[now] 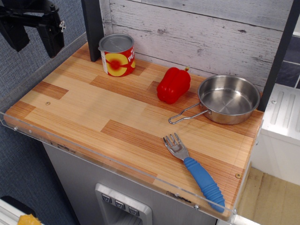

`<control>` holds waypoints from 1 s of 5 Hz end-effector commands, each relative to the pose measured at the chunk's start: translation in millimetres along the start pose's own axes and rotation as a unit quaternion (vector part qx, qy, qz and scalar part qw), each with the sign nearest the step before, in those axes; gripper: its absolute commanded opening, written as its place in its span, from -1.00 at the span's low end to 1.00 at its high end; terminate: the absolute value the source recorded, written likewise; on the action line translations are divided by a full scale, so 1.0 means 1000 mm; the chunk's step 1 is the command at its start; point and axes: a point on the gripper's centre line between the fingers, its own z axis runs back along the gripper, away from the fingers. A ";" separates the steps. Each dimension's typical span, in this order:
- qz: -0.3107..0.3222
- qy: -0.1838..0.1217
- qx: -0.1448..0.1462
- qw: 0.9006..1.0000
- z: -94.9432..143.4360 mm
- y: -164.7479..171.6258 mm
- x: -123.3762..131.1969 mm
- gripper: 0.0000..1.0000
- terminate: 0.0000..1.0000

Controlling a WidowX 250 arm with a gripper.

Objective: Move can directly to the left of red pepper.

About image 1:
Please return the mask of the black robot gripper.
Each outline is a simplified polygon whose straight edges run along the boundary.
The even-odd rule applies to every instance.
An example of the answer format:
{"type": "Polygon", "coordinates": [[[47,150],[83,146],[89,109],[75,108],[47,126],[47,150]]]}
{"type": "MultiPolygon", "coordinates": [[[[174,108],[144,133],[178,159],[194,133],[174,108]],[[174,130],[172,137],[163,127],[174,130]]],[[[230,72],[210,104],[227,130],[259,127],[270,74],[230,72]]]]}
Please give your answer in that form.
{"type": "Polygon", "coordinates": [[[30,42],[24,26],[37,27],[48,56],[54,58],[65,46],[63,31],[66,26],[58,11],[49,0],[2,0],[0,19],[8,22],[0,23],[0,32],[19,52],[30,42]]]}

